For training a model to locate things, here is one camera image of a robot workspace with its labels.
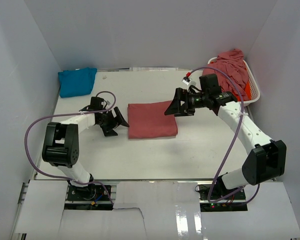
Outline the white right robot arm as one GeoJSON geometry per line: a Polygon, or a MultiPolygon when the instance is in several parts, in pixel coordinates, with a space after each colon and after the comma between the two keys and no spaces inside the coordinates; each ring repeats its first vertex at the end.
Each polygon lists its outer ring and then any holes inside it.
{"type": "Polygon", "coordinates": [[[273,140],[245,114],[244,106],[229,91],[223,92],[216,74],[202,75],[200,89],[176,88],[173,100],[164,114],[175,117],[193,116],[195,110],[208,108],[234,132],[247,152],[241,168],[218,174],[210,190],[226,200],[234,191],[246,185],[258,185],[285,172],[287,146],[282,140],[273,140]]]}

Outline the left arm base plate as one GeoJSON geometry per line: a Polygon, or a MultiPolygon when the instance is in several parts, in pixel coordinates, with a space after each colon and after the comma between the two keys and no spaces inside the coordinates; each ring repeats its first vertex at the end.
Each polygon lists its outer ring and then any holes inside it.
{"type": "Polygon", "coordinates": [[[69,185],[64,203],[65,210],[111,211],[113,204],[101,185],[78,187],[69,185]]]}

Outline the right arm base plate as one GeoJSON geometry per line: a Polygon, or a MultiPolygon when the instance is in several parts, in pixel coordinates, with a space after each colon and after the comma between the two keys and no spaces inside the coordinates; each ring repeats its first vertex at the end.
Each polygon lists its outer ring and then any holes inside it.
{"type": "Polygon", "coordinates": [[[243,189],[216,203],[208,201],[209,190],[209,184],[198,184],[194,188],[194,191],[199,193],[200,211],[202,213],[246,212],[248,210],[247,205],[244,204],[246,194],[243,189]]]}

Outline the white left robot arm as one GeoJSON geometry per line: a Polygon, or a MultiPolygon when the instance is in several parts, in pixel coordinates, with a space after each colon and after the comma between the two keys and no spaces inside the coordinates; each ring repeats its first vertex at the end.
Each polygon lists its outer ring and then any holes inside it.
{"type": "Polygon", "coordinates": [[[117,136],[118,126],[129,127],[118,107],[107,110],[108,103],[93,96],[90,104],[82,109],[89,114],[80,114],[62,122],[50,122],[46,127],[42,159],[58,168],[69,178],[68,182],[80,196],[89,200],[95,196],[93,176],[79,162],[79,134],[92,126],[100,126],[105,137],[117,136]]]}

